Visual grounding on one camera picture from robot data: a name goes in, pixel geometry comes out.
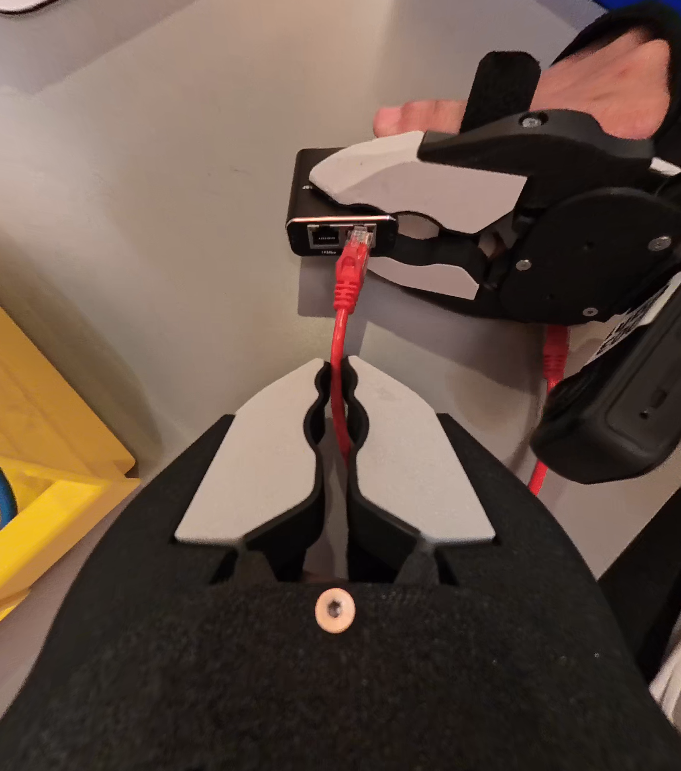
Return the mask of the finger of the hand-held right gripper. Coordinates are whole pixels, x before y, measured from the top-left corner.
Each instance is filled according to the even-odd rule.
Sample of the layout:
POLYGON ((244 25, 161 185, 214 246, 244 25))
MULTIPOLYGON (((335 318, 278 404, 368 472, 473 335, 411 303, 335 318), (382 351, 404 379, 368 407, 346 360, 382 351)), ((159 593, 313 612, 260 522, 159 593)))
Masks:
POLYGON ((469 236, 397 236, 389 255, 370 257, 369 271, 420 292, 474 301, 489 258, 469 236))
POLYGON ((419 159, 421 131, 377 138, 321 160, 310 182, 338 204, 418 214, 446 230, 474 235, 511 212, 524 176, 419 159))

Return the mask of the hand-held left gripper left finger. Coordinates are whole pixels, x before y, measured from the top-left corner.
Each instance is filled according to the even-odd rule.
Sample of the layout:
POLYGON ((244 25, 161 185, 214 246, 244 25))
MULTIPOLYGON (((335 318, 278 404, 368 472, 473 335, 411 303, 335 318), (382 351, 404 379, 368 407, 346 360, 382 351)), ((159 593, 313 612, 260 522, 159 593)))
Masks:
POLYGON ((259 552, 282 577, 324 529, 324 360, 260 390, 231 417, 175 529, 184 545, 259 552))

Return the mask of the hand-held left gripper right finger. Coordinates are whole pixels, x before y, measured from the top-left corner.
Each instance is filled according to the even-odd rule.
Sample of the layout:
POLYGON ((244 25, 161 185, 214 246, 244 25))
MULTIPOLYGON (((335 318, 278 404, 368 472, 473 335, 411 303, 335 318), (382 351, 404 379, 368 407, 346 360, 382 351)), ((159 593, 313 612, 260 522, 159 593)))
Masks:
POLYGON ((396 577, 413 554, 485 546, 496 536, 442 416, 415 391, 351 355, 345 361, 351 451, 351 555, 396 577))

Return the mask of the black ethernet splitter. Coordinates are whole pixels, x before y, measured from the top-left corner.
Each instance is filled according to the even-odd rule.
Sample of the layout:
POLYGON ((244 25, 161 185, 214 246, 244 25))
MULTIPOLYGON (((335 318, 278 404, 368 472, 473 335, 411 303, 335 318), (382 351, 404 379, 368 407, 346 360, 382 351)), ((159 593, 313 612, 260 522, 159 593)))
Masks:
POLYGON ((297 153, 286 220, 290 248, 300 257, 338 257, 355 226, 364 226, 372 233, 371 256, 387 256, 398 236, 396 217, 367 205, 338 204, 310 182, 311 170, 337 150, 297 153))

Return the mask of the yellow plastic bin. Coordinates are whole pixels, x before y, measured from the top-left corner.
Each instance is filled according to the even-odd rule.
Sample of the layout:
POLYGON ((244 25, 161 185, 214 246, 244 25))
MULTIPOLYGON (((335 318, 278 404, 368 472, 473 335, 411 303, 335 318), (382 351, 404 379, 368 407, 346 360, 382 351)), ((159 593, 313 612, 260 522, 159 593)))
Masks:
POLYGON ((0 306, 0 622, 133 492, 135 465, 0 306))

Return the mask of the person's right hand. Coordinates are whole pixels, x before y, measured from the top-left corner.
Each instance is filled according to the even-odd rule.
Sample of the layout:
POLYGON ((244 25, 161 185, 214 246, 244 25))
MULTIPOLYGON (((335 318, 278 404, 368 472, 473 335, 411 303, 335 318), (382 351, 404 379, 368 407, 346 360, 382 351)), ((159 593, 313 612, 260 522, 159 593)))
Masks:
MULTIPOLYGON (((670 60, 670 47, 663 39, 652 39, 645 29, 632 29, 548 68, 530 108, 584 112, 612 136, 647 139, 661 127, 670 106, 670 60)), ((458 133, 466 104, 466 100, 423 100, 383 107, 374 116, 374 136, 416 130, 458 133)))

